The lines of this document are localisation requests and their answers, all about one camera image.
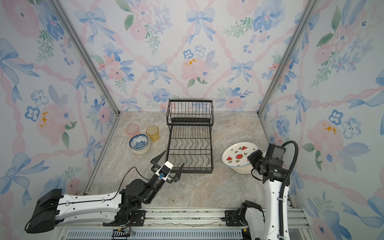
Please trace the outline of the cream plate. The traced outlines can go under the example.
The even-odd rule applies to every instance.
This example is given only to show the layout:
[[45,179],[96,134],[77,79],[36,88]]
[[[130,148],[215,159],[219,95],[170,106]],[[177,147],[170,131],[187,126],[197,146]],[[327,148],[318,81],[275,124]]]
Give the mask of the cream plate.
[[241,167],[236,167],[232,168],[235,172],[240,173],[240,174],[250,174],[253,166],[252,165],[247,165],[247,166],[241,166]]

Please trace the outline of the white floral plate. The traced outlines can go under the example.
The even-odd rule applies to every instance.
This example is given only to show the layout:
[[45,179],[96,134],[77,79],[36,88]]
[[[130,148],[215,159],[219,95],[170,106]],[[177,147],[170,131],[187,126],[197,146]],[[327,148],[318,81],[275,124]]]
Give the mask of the white floral plate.
[[250,165],[248,156],[259,150],[253,143],[242,142],[228,147],[222,154],[222,162],[230,168],[241,168]]

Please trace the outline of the white blue floral bowl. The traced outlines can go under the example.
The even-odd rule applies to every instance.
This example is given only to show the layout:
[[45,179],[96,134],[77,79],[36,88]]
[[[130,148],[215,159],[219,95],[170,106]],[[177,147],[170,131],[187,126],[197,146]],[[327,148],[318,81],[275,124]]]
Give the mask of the white blue floral bowl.
[[149,138],[147,135],[138,134],[132,137],[129,141],[129,146],[134,151],[141,151],[149,144]]

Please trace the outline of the yellow glass cup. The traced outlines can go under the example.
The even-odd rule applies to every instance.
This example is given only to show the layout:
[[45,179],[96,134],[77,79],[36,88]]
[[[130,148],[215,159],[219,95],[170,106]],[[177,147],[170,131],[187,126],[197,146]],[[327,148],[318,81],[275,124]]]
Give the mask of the yellow glass cup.
[[150,126],[146,130],[147,136],[152,142],[157,142],[160,139],[160,132],[157,126]]

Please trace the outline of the pink glass cup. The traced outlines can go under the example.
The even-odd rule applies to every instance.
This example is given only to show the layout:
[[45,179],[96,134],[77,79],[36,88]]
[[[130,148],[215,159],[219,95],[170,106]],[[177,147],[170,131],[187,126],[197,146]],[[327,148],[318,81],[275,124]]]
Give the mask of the pink glass cup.
[[138,125],[129,125],[126,127],[126,133],[133,138],[134,136],[140,134],[140,128]]

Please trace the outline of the black wire dish rack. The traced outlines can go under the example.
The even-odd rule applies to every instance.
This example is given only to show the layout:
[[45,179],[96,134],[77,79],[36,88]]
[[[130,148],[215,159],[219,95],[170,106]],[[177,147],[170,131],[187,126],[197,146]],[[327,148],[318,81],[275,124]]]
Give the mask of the black wire dish rack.
[[166,161],[172,173],[211,174],[214,169],[212,100],[169,100],[167,126],[169,140]]

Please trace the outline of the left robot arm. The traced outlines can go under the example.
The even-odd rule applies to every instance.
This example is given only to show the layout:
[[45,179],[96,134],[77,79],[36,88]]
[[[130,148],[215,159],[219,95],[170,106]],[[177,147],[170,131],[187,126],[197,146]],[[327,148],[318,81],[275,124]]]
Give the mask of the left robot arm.
[[150,179],[135,179],[124,189],[103,195],[75,196],[53,189],[37,200],[33,215],[25,225],[28,234],[53,230],[60,224],[101,222],[106,227],[124,226],[142,205],[150,204],[165,183],[177,182],[183,166],[171,176],[175,164],[166,161],[159,165],[163,154],[151,160],[154,172]]

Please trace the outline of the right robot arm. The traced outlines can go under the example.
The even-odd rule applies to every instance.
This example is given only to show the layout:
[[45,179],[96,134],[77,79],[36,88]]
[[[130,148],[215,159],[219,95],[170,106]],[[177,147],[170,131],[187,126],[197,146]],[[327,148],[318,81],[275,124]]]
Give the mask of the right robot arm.
[[240,222],[247,226],[247,240],[289,240],[288,190],[289,170],[283,168],[285,148],[269,144],[266,153],[253,152],[248,160],[263,178],[266,207],[245,201],[240,207]]

